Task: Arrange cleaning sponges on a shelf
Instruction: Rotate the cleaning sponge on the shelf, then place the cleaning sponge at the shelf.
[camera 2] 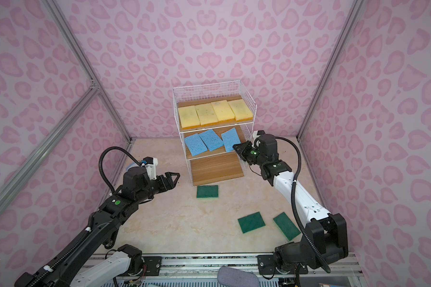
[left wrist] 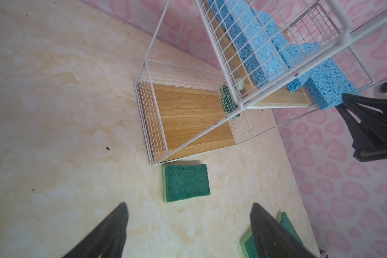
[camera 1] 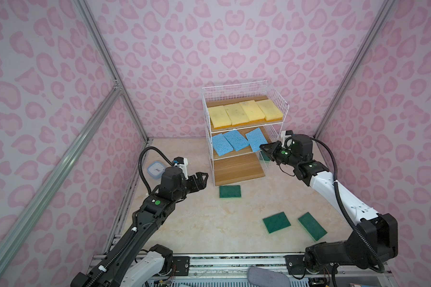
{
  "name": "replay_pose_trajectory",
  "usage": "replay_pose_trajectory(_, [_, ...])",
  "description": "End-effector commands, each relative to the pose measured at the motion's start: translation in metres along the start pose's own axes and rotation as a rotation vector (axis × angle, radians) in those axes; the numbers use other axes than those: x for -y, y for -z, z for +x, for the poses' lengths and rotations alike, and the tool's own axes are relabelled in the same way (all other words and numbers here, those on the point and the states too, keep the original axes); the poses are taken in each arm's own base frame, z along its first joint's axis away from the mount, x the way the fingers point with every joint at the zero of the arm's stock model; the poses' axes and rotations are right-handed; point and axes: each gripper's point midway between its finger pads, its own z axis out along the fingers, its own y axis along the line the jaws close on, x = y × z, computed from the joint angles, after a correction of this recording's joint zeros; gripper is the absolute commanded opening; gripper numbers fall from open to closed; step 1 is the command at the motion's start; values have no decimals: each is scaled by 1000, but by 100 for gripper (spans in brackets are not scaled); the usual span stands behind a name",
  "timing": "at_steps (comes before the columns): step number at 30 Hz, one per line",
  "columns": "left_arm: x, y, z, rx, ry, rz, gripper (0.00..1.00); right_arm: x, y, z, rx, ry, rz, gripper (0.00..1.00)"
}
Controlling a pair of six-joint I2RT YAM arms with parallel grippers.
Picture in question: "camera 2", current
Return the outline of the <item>blue sponge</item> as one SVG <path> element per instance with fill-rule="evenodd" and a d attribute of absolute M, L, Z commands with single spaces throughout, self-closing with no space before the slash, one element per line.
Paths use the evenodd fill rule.
<path fill-rule="evenodd" d="M 238 136 L 236 128 L 232 128 L 221 134 L 221 138 L 225 147 L 225 151 L 230 153 L 233 151 L 233 146 L 240 144 L 240 138 Z"/>
<path fill-rule="evenodd" d="M 224 146 L 223 141 L 213 129 L 206 130 L 205 132 L 200 133 L 199 137 L 210 152 Z"/>
<path fill-rule="evenodd" d="M 188 137 L 185 137 L 184 143 L 190 151 L 192 157 L 200 155 L 206 151 L 208 151 L 207 146 L 204 144 L 199 134 L 192 134 Z"/>

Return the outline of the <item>yellow sponge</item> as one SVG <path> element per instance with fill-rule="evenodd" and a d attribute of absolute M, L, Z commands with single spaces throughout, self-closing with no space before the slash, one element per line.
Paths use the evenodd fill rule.
<path fill-rule="evenodd" d="M 211 106 L 213 107 L 218 122 L 232 121 L 235 119 L 235 114 L 227 100 L 212 102 Z"/>
<path fill-rule="evenodd" d="M 180 125 L 183 129 L 193 129 L 201 125 L 194 105 L 178 108 Z"/>
<path fill-rule="evenodd" d="M 212 104 L 207 103 L 196 105 L 195 110 L 201 126 L 207 126 L 219 122 Z"/>
<path fill-rule="evenodd" d="M 253 113 L 243 99 L 228 101 L 228 104 L 235 115 L 236 121 L 247 121 L 253 119 Z"/>

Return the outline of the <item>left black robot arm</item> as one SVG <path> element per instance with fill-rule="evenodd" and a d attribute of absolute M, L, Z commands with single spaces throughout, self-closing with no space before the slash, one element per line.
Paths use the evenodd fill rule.
<path fill-rule="evenodd" d="M 120 226 L 141 203 L 174 189 L 179 173 L 166 172 L 150 179 L 146 168 L 132 167 L 123 176 L 123 185 L 96 212 L 88 217 L 85 229 L 59 254 L 34 274 L 24 273 L 16 287 L 68 287 L 85 262 L 101 245 L 114 243 Z"/>

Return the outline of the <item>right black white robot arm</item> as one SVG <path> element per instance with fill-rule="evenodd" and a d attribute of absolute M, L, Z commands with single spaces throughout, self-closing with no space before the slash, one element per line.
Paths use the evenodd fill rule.
<path fill-rule="evenodd" d="M 278 142 L 289 143 L 297 154 L 293 170 L 280 159 Z M 299 182 L 302 155 L 291 140 L 260 130 L 254 141 L 233 145 L 238 157 L 248 165 L 258 166 L 262 179 L 279 191 L 290 203 L 302 237 L 275 248 L 275 269 L 281 273 L 298 272 L 303 267 L 331 272 L 331 264 L 348 257 L 347 222 L 341 214 L 324 208 Z"/>

